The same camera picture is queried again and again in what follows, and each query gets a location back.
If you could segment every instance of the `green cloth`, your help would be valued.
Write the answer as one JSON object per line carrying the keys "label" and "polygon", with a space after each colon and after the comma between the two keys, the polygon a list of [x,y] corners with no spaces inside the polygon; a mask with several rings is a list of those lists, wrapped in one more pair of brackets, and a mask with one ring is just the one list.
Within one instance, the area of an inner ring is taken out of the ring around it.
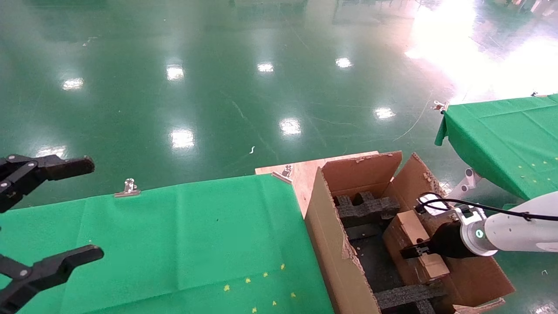
{"label": "green cloth", "polygon": [[22,314],[333,314],[292,186],[271,175],[12,210],[0,226],[0,252],[27,265],[105,252]]}
{"label": "green cloth", "polygon": [[449,106],[447,136],[483,178],[523,199],[558,191],[558,94]]}

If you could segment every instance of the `wooden board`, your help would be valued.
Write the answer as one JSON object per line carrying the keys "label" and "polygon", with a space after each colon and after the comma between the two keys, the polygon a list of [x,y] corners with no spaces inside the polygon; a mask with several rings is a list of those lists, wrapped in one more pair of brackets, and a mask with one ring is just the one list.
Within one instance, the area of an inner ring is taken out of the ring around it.
{"label": "wooden board", "polygon": [[[308,202],[312,195],[312,187],[314,186],[314,179],[316,177],[316,170],[318,167],[323,167],[325,163],[333,160],[360,158],[364,156],[376,155],[378,151],[370,151],[367,153],[352,154],[345,156],[337,156],[325,159],[316,159],[309,161],[302,161],[300,163],[293,163],[292,165],[292,185],[295,189],[296,198],[299,200],[300,211],[302,216],[306,217],[308,209]],[[274,171],[281,173],[286,165],[276,165],[269,167],[256,168],[256,174],[272,173]]]}

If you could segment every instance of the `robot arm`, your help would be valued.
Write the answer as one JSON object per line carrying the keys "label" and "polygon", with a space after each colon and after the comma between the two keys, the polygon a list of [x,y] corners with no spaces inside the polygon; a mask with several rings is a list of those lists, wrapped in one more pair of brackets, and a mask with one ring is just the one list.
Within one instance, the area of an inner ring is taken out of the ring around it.
{"label": "robot arm", "polygon": [[490,217],[475,206],[469,206],[471,215],[466,216],[435,194],[422,196],[419,203],[416,209],[422,215],[448,215],[454,221],[442,224],[429,241],[402,250],[404,258],[423,253],[451,258],[491,256],[498,250],[558,252],[558,217],[549,216],[558,210],[558,192],[539,196],[509,211],[499,210]]}
{"label": "robot arm", "polygon": [[[56,155],[29,158],[10,155],[0,158],[0,213],[11,210],[23,196],[46,180],[61,180],[93,172],[91,158],[60,159]],[[103,258],[103,250],[85,245],[44,258],[28,267],[0,254],[0,274],[11,279],[0,289],[0,313],[18,312],[39,292],[64,284],[81,265]]]}

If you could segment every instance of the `cardboard box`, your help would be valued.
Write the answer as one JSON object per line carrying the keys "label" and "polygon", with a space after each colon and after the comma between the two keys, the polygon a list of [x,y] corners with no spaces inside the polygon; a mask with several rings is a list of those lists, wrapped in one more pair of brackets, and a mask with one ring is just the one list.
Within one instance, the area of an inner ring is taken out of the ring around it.
{"label": "cardboard box", "polygon": [[[333,197],[353,198],[358,192],[370,191],[375,197],[397,199],[401,212],[406,212],[413,209],[419,194],[440,192],[438,181],[416,154],[393,178],[401,160],[402,154],[397,151],[331,161],[316,172],[305,222],[337,314],[380,313],[380,309]],[[430,236],[447,219],[420,217]],[[514,292],[493,258],[444,258],[444,262],[450,273],[442,279],[447,296],[436,308],[438,313],[484,312],[502,304],[501,297]]]}
{"label": "cardboard box", "polygon": [[428,283],[450,273],[438,254],[424,254],[418,258],[403,259],[401,250],[430,237],[415,211],[398,213],[384,231],[383,239],[404,284]]}

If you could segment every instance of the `green epoxy floor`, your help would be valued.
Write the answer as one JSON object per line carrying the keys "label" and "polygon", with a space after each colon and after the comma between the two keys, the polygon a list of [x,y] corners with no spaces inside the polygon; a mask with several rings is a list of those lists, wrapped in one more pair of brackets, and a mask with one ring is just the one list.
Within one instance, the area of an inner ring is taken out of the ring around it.
{"label": "green epoxy floor", "polygon": [[[558,2],[525,1],[1,1],[2,155],[97,165],[20,206],[371,150],[416,151],[454,186],[434,100],[558,91]],[[494,312],[555,313],[558,255],[498,260],[518,292]]]}

